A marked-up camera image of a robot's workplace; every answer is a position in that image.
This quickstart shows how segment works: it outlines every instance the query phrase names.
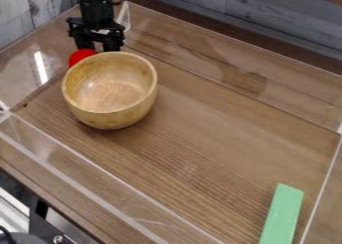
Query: red object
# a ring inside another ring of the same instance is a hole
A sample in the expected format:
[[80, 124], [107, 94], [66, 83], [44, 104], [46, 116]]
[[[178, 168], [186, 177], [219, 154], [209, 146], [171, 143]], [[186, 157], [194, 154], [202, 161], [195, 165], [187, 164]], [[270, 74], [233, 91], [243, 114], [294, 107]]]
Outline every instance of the red object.
[[70, 56], [70, 67], [72, 67], [84, 58], [96, 55], [98, 52], [92, 49], [84, 48], [72, 53]]

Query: wooden bowl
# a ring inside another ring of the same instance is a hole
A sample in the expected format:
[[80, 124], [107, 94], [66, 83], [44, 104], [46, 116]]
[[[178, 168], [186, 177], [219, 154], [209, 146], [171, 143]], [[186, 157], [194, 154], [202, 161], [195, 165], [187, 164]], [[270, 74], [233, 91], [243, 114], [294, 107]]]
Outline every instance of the wooden bowl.
[[99, 129], [132, 125], [148, 113], [156, 97], [152, 64], [126, 52], [86, 58], [67, 72], [62, 91], [78, 119]]

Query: bowl rim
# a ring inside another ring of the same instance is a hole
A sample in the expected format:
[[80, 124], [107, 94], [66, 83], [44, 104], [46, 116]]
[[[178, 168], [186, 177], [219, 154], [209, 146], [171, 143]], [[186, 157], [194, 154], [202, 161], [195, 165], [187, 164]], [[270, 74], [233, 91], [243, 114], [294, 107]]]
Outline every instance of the bowl rim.
[[[74, 68], [79, 67], [83, 63], [87, 63], [87, 61], [90, 60], [94, 60], [95, 57], [102, 57], [102, 56], [107, 56], [108, 54], [111, 55], [127, 55], [127, 56], [131, 56], [131, 57], [135, 57], [138, 58], [140, 61], [143, 61], [148, 68], [152, 70], [152, 84], [151, 84], [151, 87], [148, 89], [148, 92], [146, 93], [146, 95], [136, 101], [134, 102], [130, 106], [127, 106], [124, 109], [119, 109], [119, 110], [112, 110], [112, 111], [108, 111], [108, 112], [99, 112], [99, 111], [92, 111], [92, 110], [84, 110], [83, 108], [80, 108], [80, 106], [78, 105], [78, 103], [75, 102], [75, 100], [70, 97], [68, 95], [68, 92], [67, 92], [67, 80], [68, 80], [68, 77], [71, 76], [71, 72], [74, 70]], [[84, 58], [80, 62], [78, 62], [67, 71], [64, 77], [63, 77], [63, 82], [62, 82], [62, 93], [63, 93], [63, 96], [64, 96], [64, 99], [68, 103], [71, 103], [71, 105], [74, 107], [76, 107], [80, 111], [83, 112], [88, 112], [88, 113], [96, 113], [96, 114], [108, 114], [108, 113], [115, 113], [115, 112], [123, 112], [128, 109], [131, 109], [132, 107], [135, 107], [136, 105], [139, 105], [148, 97], [150, 95], [154, 93], [155, 91], [155, 88], [156, 88], [156, 84], [158, 84], [158, 74], [156, 74], [156, 70], [155, 70], [155, 67], [154, 65], [151, 64], [151, 62], [143, 58], [142, 56], [134, 54], [134, 53], [130, 53], [130, 52], [122, 52], [122, 51], [116, 51], [116, 52], [103, 52], [103, 53], [99, 53], [96, 55], [92, 55], [87, 58]]]

